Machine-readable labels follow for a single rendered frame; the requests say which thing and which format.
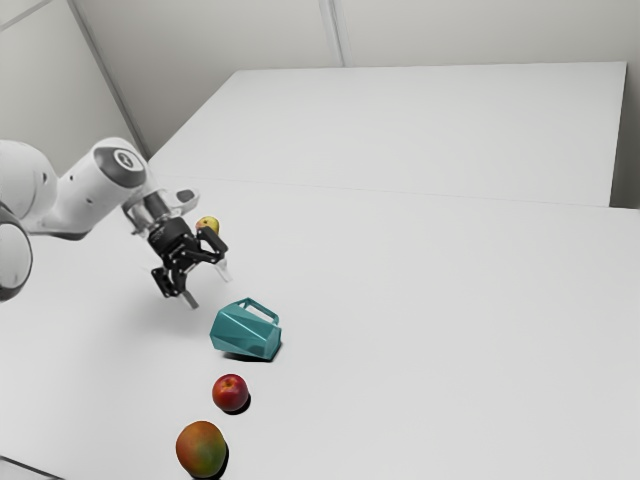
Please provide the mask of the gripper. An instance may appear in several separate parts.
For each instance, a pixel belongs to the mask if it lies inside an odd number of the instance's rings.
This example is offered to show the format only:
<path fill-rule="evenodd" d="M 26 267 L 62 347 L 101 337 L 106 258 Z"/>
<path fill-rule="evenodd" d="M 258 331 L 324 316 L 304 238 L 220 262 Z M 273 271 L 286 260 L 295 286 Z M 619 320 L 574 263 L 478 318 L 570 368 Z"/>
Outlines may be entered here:
<path fill-rule="evenodd" d="M 150 230 L 147 242 L 162 261 L 151 275 L 165 298 L 181 298 L 193 310 L 199 307 L 186 286 L 193 260 L 213 265 L 226 283 L 233 280 L 226 260 L 229 248 L 209 226 L 197 228 L 195 237 L 182 217 L 165 219 Z M 189 251 L 193 260 L 176 258 L 182 251 Z"/>

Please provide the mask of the teal faceted mug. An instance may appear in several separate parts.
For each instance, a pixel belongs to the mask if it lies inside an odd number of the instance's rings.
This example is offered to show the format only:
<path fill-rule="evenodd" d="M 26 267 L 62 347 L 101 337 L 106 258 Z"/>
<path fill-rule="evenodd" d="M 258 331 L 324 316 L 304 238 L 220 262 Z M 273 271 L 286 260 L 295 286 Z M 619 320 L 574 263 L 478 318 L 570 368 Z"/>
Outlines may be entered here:
<path fill-rule="evenodd" d="M 281 347 L 279 315 L 252 298 L 220 309 L 209 337 L 216 350 L 272 361 Z"/>

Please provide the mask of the red apple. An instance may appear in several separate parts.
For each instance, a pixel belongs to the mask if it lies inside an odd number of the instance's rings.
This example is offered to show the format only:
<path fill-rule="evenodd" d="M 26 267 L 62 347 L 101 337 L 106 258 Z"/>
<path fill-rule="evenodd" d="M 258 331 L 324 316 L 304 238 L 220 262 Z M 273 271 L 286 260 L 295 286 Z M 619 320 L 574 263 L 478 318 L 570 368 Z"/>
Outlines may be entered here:
<path fill-rule="evenodd" d="M 212 400 L 224 412 L 241 410 L 248 402 L 249 396 L 247 383 L 237 374 L 222 375 L 212 387 Z"/>

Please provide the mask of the red green mango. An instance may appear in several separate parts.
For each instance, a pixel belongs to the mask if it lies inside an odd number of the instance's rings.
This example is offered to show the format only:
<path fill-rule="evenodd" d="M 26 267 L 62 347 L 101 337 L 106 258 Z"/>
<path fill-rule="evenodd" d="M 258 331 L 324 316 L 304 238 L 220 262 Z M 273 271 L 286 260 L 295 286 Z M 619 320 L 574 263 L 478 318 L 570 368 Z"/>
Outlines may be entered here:
<path fill-rule="evenodd" d="M 187 425 L 177 437 L 175 450 L 180 465 L 194 478 L 217 475 L 227 456 L 224 436 L 208 421 Z"/>

